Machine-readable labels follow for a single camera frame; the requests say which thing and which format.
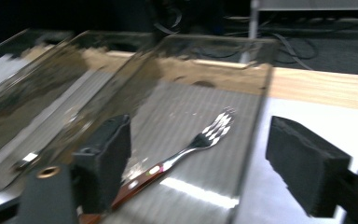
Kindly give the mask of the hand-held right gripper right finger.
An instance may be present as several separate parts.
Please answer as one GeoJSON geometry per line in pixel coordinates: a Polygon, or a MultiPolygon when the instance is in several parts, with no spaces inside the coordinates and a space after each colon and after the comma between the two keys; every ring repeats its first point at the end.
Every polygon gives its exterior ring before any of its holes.
{"type": "Polygon", "coordinates": [[[349,154],[302,124],[274,116],[266,159],[307,215],[334,215],[338,179],[348,170],[349,154]]]}

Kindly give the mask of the white metal desk frame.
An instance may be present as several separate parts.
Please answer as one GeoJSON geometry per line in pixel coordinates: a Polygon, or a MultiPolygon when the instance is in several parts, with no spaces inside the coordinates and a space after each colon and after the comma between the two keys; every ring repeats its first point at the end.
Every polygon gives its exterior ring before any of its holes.
{"type": "Polygon", "coordinates": [[[260,11],[272,12],[305,12],[312,11],[343,11],[358,10],[358,0],[250,0],[249,34],[251,39],[256,38],[260,11]]]}

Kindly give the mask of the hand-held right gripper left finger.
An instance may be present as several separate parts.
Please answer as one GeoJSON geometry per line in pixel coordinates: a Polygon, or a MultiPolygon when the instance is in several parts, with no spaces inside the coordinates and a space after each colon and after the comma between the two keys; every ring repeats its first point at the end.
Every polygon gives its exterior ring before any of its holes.
{"type": "Polygon", "coordinates": [[[122,175],[131,157],[131,118],[106,120],[73,153],[79,176],[79,205],[85,214],[107,211],[117,197],[122,175]]]}

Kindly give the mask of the smoky clear plastic bin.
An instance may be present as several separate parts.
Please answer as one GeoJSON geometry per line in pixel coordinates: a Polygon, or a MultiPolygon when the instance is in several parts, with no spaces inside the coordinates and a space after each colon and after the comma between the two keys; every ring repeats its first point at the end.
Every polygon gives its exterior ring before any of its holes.
{"type": "Polygon", "coordinates": [[[36,166],[67,161],[155,44],[148,33],[88,31],[0,87],[0,196],[36,166]]]}
{"type": "Polygon", "coordinates": [[[229,224],[269,86],[277,44],[238,37],[172,35],[146,57],[116,105],[131,115],[131,181],[189,145],[225,108],[216,146],[179,160],[103,224],[229,224]]]}
{"type": "Polygon", "coordinates": [[[73,36],[70,31],[26,29],[0,43],[0,85],[73,36]]]}

